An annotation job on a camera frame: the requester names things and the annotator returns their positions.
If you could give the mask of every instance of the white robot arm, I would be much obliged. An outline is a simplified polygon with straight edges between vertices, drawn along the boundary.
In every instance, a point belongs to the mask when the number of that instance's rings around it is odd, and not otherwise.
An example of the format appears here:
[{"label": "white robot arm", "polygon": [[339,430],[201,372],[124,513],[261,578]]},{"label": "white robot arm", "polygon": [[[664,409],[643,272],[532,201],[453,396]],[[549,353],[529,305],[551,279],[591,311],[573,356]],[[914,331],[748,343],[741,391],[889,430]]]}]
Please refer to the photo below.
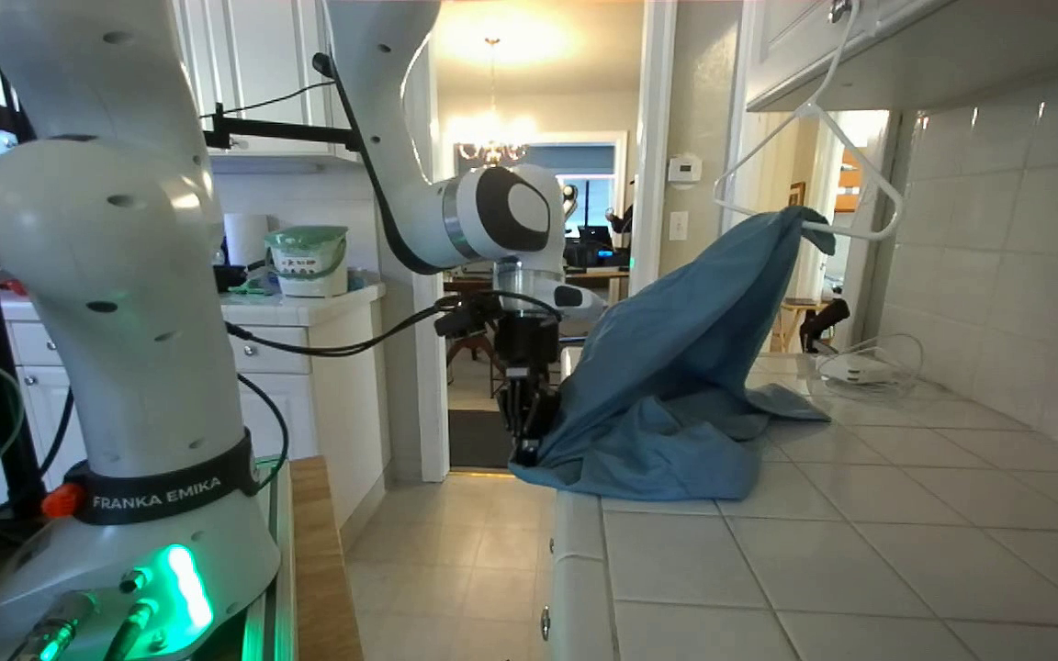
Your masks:
[{"label": "white robot arm", "polygon": [[[327,12],[396,256],[415,272],[507,256],[517,293],[586,307],[591,299],[561,284],[551,175],[491,169],[431,187],[415,165],[402,82],[436,4]],[[28,285],[58,347],[90,449],[90,502],[0,579],[0,659],[183,659],[279,569],[253,502],[211,272],[222,214],[170,16],[170,0],[0,0],[0,69],[42,136],[0,158],[0,269]],[[507,321],[529,347],[549,328],[517,305]]]}]

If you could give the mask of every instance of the blue cloth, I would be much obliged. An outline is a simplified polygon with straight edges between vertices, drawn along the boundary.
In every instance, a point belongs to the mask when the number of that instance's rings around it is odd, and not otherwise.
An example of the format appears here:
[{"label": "blue cloth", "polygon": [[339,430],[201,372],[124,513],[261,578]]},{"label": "blue cloth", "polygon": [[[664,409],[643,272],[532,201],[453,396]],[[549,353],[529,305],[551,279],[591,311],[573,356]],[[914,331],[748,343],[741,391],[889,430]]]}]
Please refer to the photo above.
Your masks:
[{"label": "blue cloth", "polygon": [[741,501],[773,420],[827,421],[805,396],[747,375],[784,307],[812,208],[759,214],[699,261],[622,301],[561,382],[557,426],[523,480],[617,501]]}]

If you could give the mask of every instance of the kitchen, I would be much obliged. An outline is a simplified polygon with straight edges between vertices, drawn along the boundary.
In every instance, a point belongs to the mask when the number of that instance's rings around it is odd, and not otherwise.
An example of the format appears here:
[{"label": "kitchen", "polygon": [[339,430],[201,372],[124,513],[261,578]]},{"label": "kitchen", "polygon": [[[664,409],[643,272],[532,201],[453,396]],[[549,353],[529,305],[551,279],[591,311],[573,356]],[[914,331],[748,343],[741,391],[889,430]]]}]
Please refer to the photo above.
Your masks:
[{"label": "kitchen", "polygon": [[[695,21],[699,12],[712,16],[720,6],[702,6],[702,4],[681,6],[681,17],[673,31],[692,31],[687,21]],[[747,12],[733,4],[729,21],[736,27],[741,17],[741,31],[747,31]],[[687,92],[681,82],[695,82],[695,74],[681,69],[673,77],[677,97]],[[924,109],[908,109],[905,119],[898,119],[898,140],[905,148],[898,152],[894,179],[905,192],[905,219],[902,219],[902,236],[894,246],[894,261],[877,276],[884,284],[883,315],[877,315],[883,334],[914,334],[926,347],[926,375],[928,378],[955,391],[958,396],[987,403],[993,413],[1013,420],[1017,426],[1030,426],[1040,436],[1058,440],[1058,74],[1033,77],[1026,83],[1006,83],[998,92],[995,87],[993,92],[964,92],[955,103],[941,103],[941,108],[926,103]],[[297,187],[300,192],[289,200],[310,196],[313,214],[324,214],[324,205],[331,200],[320,200],[324,192],[316,192],[316,187],[310,187],[310,192],[304,192],[304,183],[297,183]],[[649,201],[649,205],[658,217],[670,217],[670,208],[695,205],[695,201],[702,205],[702,200],[707,196],[670,192],[664,201]],[[692,225],[695,225],[695,233],[702,233],[702,228],[715,233],[720,225],[715,225],[712,201],[707,201],[707,214],[695,208]],[[424,289],[424,284],[415,284],[411,276],[402,276],[396,269],[387,272],[387,256],[379,256],[379,261],[381,261],[381,276],[396,279],[396,285],[387,284],[387,299],[390,293],[407,299],[402,305],[415,305],[415,301],[431,299],[431,289]],[[418,361],[431,375],[436,375],[440,361],[425,361],[436,353],[431,353],[418,343],[424,339],[415,339],[407,350],[392,350],[387,356],[387,362],[415,362]],[[418,400],[415,403],[418,416],[431,416],[431,420],[440,409],[440,403],[433,403],[433,396],[425,400],[424,387],[407,387],[404,400]],[[433,421],[424,426],[411,420],[415,416],[392,416],[390,435],[433,430]],[[390,467],[402,467],[396,473],[404,480],[418,480],[418,473],[425,467],[436,467],[436,463],[431,457],[424,457],[418,443],[392,440],[390,443]],[[784,480],[816,487],[812,480],[802,479],[802,470],[805,470],[805,463],[777,467],[773,473],[784,473]],[[418,624],[411,633],[424,633],[433,644],[440,644],[433,634],[433,628],[424,628],[425,622],[418,622],[411,615],[404,615],[404,618],[411,624]],[[926,618],[924,618],[924,624],[905,622],[898,633],[902,633],[902,640],[920,634],[924,644],[926,640],[947,644],[947,634],[953,634],[947,622],[941,622],[941,628],[928,628],[928,622]],[[1058,649],[1048,644],[1048,640],[1058,640],[1058,628],[1026,628],[1026,633],[1002,628],[1002,624],[998,628],[982,624],[973,633],[969,628],[973,624],[958,628],[958,634],[969,640],[976,659],[993,659],[987,649],[1013,649],[1017,640],[1037,640],[1033,649]]]}]

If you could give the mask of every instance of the black cable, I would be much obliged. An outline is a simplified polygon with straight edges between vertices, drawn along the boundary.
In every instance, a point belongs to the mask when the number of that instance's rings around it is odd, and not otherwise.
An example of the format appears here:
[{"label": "black cable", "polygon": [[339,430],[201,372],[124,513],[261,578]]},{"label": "black cable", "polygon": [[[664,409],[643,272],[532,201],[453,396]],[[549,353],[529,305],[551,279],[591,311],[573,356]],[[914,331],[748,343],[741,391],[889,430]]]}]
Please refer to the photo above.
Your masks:
[{"label": "black cable", "polygon": [[352,343],[352,347],[327,347],[327,350],[320,350],[320,347],[286,347],[286,343],[257,339],[257,334],[249,334],[249,331],[238,328],[238,323],[227,323],[227,334],[242,339],[242,343],[257,343],[257,347],[279,350],[279,353],[341,361],[341,356],[366,353],[366,350],[390,343],[392,334],[402,334],[402,331],[431,321],[431,315],[444,315],[444,311],[453,311],[455,305],[475,305],[475,301],[491,301],[491,299],[497,299],[497,301],[499,301],[499,299],[529,301],[529,305],[551,311],[556,321],[561,321],[561,311],[557,311],[556,305],[542,301],[542,299],[516,293],[516,289],[483,289],[483,293],[471,293],[471,299],[440,299],[440,301],[433,301],[431,307],[418,307],[415,315],[392,323],[392,328],[381,331],[379,339]]},{"label": "black cable", "polygon": [[275,420],[275,426],[279,426],[279,459],[275,459],[275,467],[268,470],[268,479],[257,480],[257,491],[261,491],[266,486],[273,486],[273,480],[279,479],[279,470],[283,470],[295,440],[289,440],[289,435],[286,435],[286,420],[283,420],[283,413],[275,409],[275,400],[273,400],[261,387],[253,387],[245,375],[238,375],[238,382],[268,403],[268,413],[273,413],[273,420]]},{"label": "black cable", "polygon": [[300,356],[331,356],[331,361],[341,361],[341,356],[366,353],[366,350],[390,343],[392,334],[402,334],[402,331],[407,331],[407,328],[431,321],[431,315],[450,311],[444,301],[436,301],[436,305],[431,305],[431,307],[424,307],[424,311],[402,321],[402,323],[390,328],[387,334],[366,339],[366,343],[355,343],[355,347],[327,347],[327,350],[313,350],[313,347],[286,347],[286,343],[257,339],[257,334],[249,334],[245,328],[234,328],[234,323],[227,323],[227,334],[242,339],[242,343],[257,343],[257,347],[279,350],[279,353],[300,353]]},{"label": "black cable", "polygon": [[261,108],[275,108],[275,103],[286,103],[286,99],[297,99],[313,87],[331,87],[336,82],[313,82],[313,83],[300,83],[295,92],[283,92],[283,97],[268,97],[268,99],[257,99],[257,103],[245,103],[245,108],[227,108],[223,114],[245,114],[245,109],[261,109]]},{"label": "black cable", "polygon": [[68,391],[58,421],[57,421],[50,449],[47,449],[47,457],[44,457],[44,463],[42,463],[42,479],[50,470],[50,463],[57,463],[57,457],[58,457],[58,449],[63,449],[68,426],[69,426],[69,420],[73,420],[73,400],[77,400],[73,391]]}]

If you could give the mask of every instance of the tiled floor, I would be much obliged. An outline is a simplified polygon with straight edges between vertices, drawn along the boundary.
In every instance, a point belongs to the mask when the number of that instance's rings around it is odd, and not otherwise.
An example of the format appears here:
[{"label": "tiled floor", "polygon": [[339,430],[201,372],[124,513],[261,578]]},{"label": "tiled floor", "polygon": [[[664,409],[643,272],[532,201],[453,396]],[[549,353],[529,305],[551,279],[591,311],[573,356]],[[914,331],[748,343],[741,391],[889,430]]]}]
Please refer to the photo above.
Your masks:
[{"label": "tiled floor", "polygon": [[366,661],[538,661],[551,497],[512,473],[392,487],[350,551]]},{"label": "tiled floor", "polygon": [[[622,659],[1058,661],[1058,443],[936,391],[829,413],[759,440],[747,502],[604,502]],[[507,473],[387,497],[350,555],[366,659],[549,659],[549,536]]]}]

